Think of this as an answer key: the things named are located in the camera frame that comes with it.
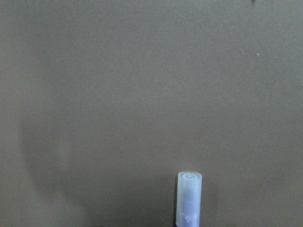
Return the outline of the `purple highlighter pen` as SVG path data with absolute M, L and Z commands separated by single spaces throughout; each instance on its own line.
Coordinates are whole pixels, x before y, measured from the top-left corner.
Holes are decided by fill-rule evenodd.
M 175 221 L 177 227 L 200 226 L 202 179 L 198 172 L 178 173 Z

